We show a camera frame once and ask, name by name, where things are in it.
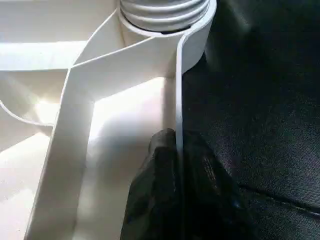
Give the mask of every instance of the white plastic part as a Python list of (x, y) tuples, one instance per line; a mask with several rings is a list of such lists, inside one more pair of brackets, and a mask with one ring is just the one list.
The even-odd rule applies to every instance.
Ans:
[(207, 12), (210, 0), (120, 0), (125, 17), (141, 29), (155, 32), (190, 27)]
[[(26, 240), (119, 239), (129, 186), (151, 136), (174, 128), (182, 149), (182, 74), (203, 54), (215, 11), (211, 0), (189, 29), (161, 34), (108, 10), (68, 70)], [(21, 93), (14, 98), (24, 99)], [(21, 129), (50, 129), (1, 106)]]

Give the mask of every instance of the sunlight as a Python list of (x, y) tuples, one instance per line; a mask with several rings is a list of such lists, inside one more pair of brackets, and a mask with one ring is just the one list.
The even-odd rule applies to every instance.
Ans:
[(1, 71), (67, 69), (86, 41), (0, 43)]
[(35, 105), (34, 110), (42, 123), (53, 124), (56, 120), (59, 107), (59, 103), (49, 103), (42, 100)]
[[(129, 123), (135, 121), (135, 117), (141, 111), (145, 112), (144, 115), (150, 116), (154, 122), (160, 121), (159, 109), (163, 104), (162, 93), (165, 82), (165, 77), (156, 77), (97, 101), (94, 105), (90, 139), (99, 137), (105, 123), (110, 122), (111, 119), (116, 121), (117, 116), (121, 116), (122, 121), (127, 121), (128, 128), (131, 126)], [(152, 106), (148, 110), (142, 109), (144, 103), (149, 103)]]

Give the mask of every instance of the white plastic surface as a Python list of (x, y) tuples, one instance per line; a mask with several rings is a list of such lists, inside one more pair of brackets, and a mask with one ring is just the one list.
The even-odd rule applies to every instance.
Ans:
[(185, 29), (207, 12), (210, 0), (120, 0), (120, 8), (133, 25), (155, 32)]

